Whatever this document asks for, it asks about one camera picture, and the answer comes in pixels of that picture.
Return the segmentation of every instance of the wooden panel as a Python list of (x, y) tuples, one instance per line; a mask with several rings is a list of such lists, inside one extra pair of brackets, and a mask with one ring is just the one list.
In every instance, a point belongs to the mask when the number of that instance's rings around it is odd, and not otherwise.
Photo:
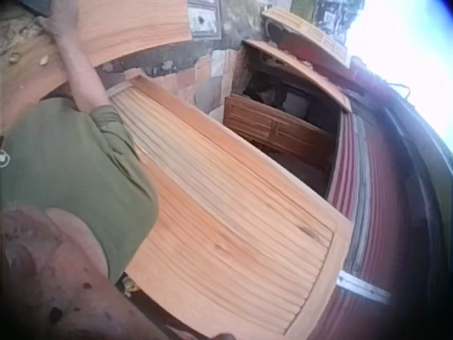
[(294, 154), (318, 168), (335, 148), (329, 134), (316, 126), (237, 95), (226, 99), (224, 124), (247, 140)]
[(350, 221), (209, 116), (142, 76), (130, 83), (112, 102), (155, 180), (160, 213), (127, 273), (207, 336), (302, 339), (335, 286)]
[[(191, 39), (185, 0), (79, 0), (79, 33), (93, 66), (146, 48)], [(39, 35), (1, 58), (2, 122), (12, 125), (27, 107), (66, 81), (57, 48)], [(49, 56), (47, 65), (40, 59)]]
[(262, 12), (262, 15), (315, 43), (344, 67), (349, 68), (350, 56), (348, 55), (348, 50), (338, 44), (332, 37), (325, 34), (320, 28), (277, 6), (268, 9), (266, 12)]
[(340, 105), (344, 110), (347, 112), (351, 112), (351, 104), (349, 102), (348, 97), (346, 97), (335, 85), (333, 85), (329, 80), (322, 77), (320, 74), (317, 74), (312, 69), (305, 66), (301, 61), (299, 61), (295, 56), (290, 55), (282, 50), (279, 50), (276, 47), (268, 44), (264, 41), (257, 41), (257, 40), (245, 40), (245, 43), (248, 45), (264, 52), (271, 57), (276, 58), (277, 60), (287, 64), (295, 71), (297, 71), (298, 75), (304, 77), (305, 79), (309, 80), (311, 83), (317, 85), (320, 89), (322, 89), (328, 96), (330, 96), (338, 105)]

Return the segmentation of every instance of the wooden door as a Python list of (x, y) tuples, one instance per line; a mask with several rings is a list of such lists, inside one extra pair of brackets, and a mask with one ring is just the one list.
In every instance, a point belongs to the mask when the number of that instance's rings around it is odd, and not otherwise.
[(156, 184), (159, 218), (126, 272), (213, 337), (308, 337), (350, 221), (262, 152), (139, 76), (112, 96)]
[(335, 149), (331, 136), (316, 126), (234, 94), (225, 101), (224, 125), (248, 141), (293, 154), (317, 168)]

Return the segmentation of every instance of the wooden slat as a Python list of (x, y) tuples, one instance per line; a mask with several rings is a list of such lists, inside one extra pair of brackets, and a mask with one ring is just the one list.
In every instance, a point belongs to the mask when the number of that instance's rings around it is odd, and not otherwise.
[(322, 168), (334, 150), (330, 135), (276, 108), (231, 95), (225, 101), (224, 125), (240, 136), (293, 154)]
[[(129, 83), (112, 102), (155, 180), (160, 213), (127, 273), (203, 334), (285, 338), (308, 317), (305, 305), (317, 315), (328, 300), (350, 222), (204, 113), (143, 76)], [(306, 329), (316, 324), (308, 318)]]
[(329, 55), (339, 61), (344, 67), (349, 69), (350, 57), (345, 47), (338, 44), (332, 37), (325, 34), (320, 28), (305, 21), (297, 15), (285, 10), (284, 8), (274, 6), (265, 12), (262, 12), (265, 18), (271, 19), (272, 21), (279, 23), (290, 29), (291, 31), (298, 33), (302, 37), (309, 41), (317, 44)]
[[(191, 39), (185, 0), (80, 0), (79, 34), (93, 66), (146, 48)], [(1, 58), (2, 113), (9, 128), (26, 108), (66, 81), (57, 48), (45, 34), (12, 49), (21, 59)], [(40, 59), (49, 62), (40, 66)]]
[(333, 85), (329, 80), (323, 78), (321, 75), (305, 66), (295, 56), (287, 54), (286, 52), (283, 52), (282, 50), (279, 50), (278, 48), (273, 47), (272, 45), (264, 41), (245, 40), (245, 43), (287, 64), (295, 71), (297, 71), (297, 73), (301, 77), (304, 77), (311, 83), (317, 85), (324, 92), (326, 92), (326, 94), (329, 95), (344, 110), (349, 113), (352, 112), (348, 97), (346, 97), (340, 90), (338, 90), (337, 87)]

